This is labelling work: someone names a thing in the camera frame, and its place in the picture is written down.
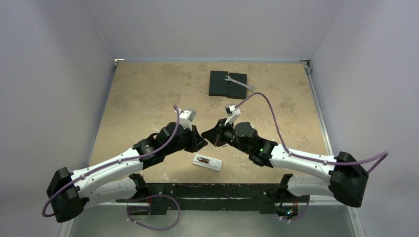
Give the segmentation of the white remote control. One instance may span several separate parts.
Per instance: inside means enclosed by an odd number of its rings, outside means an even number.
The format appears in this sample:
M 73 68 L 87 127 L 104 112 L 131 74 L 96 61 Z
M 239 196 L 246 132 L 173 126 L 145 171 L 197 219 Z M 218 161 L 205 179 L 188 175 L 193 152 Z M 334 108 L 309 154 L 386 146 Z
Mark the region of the white remote control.
M 195 154 L 192 163 L 198 166 L 220 171 L 222 169 L 223 161 L 208 156 Z

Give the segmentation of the blue black battery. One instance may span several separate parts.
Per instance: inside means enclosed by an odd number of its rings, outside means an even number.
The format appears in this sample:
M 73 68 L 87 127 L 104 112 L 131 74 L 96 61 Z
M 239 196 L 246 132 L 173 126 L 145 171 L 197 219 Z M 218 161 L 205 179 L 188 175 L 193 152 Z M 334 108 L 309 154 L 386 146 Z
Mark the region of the blue black battery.
M 210 160 L 207 158 L 197 158 L 197 161 L 200 163 L 206 163 L 206 164 L 210 163 Z

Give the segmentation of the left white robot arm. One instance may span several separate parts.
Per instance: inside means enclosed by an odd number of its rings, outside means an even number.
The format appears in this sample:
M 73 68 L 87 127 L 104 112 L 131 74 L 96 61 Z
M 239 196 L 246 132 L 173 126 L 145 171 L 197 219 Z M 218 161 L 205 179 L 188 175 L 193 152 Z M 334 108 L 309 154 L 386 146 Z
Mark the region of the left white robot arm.
M 164 161 L 178 151 L 198 152 L 207 146 L 195 125 L 184 128 L 170 122 L 160 132 L 140 140 L 122 154 L 91 167 L 69 171 L 63 167 L 55 171 L 46 194 L 48 201 L 43 217 L 55 217 L 58 223 L 69 221 L 83 212 L 88 204 L 99 198 L 98 188 L 113 180 L 131 175 Z M 47 214 L 51 206 L 53 213 Z

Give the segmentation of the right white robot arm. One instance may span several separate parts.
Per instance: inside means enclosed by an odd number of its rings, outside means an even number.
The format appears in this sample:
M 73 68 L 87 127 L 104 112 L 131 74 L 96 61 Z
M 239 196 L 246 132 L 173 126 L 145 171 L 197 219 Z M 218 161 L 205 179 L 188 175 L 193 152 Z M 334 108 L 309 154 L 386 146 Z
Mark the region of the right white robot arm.
M 369 174 L 351 154 L 323 156 L 288 149 L 259 136 L 249 122 L 237 125 L 220 119 L 201 136 L 215 147 L 225 144 L 248 155 L 258 166 L 286 168 L 310 175 L 310 178 L 286 175 L 277 188 L 280 199 L 317 195 L 331 196 L 351 207 L 362 205 Z

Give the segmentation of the left black foam block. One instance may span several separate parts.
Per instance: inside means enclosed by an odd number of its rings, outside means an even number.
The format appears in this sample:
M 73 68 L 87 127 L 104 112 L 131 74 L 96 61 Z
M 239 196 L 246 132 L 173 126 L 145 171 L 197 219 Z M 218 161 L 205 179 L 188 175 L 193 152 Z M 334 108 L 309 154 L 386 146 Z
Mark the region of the left black foam block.
M 209 81 L 209 96 L 227 97 L 228 81 L 225 77 L 229 73 L 227 71 L 211 71 Z

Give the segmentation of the black foam block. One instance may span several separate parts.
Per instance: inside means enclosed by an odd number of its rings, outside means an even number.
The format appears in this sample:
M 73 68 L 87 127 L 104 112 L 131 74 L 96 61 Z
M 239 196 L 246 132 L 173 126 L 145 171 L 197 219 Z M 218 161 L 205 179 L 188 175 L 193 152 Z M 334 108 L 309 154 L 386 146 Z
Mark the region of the black foam block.
M 247 74 L 229 73 L 229 76 L 243 84 L 247 84 Z M 237 83 L 228 82 L 227 97 L 231 99 L 245 99 L 247 96 L 247 89 Z
M 211 71 L 209 81 L 209 96 L 227 97 L 228 81 L 225 77 L 229 73 L 227 71 Z

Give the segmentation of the right black foam block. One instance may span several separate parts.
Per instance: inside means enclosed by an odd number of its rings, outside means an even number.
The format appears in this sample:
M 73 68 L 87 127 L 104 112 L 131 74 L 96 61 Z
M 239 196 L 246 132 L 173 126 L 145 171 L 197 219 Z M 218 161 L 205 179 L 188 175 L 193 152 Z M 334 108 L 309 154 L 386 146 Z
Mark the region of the right black foam block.
M 247 84 L 247 74 L 229 73 L 229 76 L 243 84 Z M 247 89 L 237 83 L 228 82 L 227 97 L 231 99 L 245 99 L 247 96 Z

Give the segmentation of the silver wrench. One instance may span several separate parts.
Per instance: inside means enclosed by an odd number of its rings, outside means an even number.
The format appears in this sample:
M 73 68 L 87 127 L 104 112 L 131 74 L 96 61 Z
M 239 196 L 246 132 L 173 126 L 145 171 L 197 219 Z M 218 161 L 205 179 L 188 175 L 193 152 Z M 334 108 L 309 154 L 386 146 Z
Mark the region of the silver wrench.
M 246 89 L 248 89 L 249 91 L 254 91 L 254 86 L 253 85 L 247 85 L 247 84 L 245 84 L 243 82 L 240 82 L 238 80 L 235 80 L 235 79 L 231 78 L 230 76 L 225 76 L 224 80 L 225 81 L 233 82 L 233 83 L 238 84 L 240 86 L 243 86 Z

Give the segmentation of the aluminium frame rail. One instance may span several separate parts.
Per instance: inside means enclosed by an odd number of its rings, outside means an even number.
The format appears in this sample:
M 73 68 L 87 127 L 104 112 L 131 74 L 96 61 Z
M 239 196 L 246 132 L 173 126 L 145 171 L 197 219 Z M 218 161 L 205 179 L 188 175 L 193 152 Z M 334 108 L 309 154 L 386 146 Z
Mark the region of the aluminium frame rail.
M 312 67 L 310 66 L 310 60 L 300 60 L 299 62 L 303 65 L 303 67 L 306 71 L 307 78 L 308 78 L 310 88 L 311 88 L 311 92 L 312 92 L 312 95 L 313 95 L 313 100 L 314 100 L 314 103 L 316 105 L 316 110 L 317 110 L 319 122 L 320 122 L 320 125 L 321 125 L 321 128 L 322 128 L 322 134 L 323 134 L 325 146 L 327 148 L 328 154 L 331 155 L 334 151 L 333 151 L 333 148 L 331 146 L 331 142 L 330 142 L 329 134 L 328 134 L 326 124 L 325 124 L 325 121 L 324 121 L 323 113 L 322 113 L 322 110 L 321 110 L 321 107 L 320 107 L 320 104 L 319 104 L 319 100 L 318 100 L 318 97 L 317 97 L 317 94 L 316 94 L 316 90 L 315 90 L 315 87 L 314 87 L 314 83 L 313 83 L 313 80 L 312 80 L 312 76 L 311 76 Z M 363 226 L 361 224 L 361 221 L 360 221 L 360 218 L 359 218 L 358 209 L 348 206 L 347 211 L 348 211 L 348 214 L 349 214 L 350 224 L 352 226 L 351 228 L 352 228 L 355 236 L 356 237 L 365 237 L 366 235 L 365 235 L 364 228 L 363 228 Z

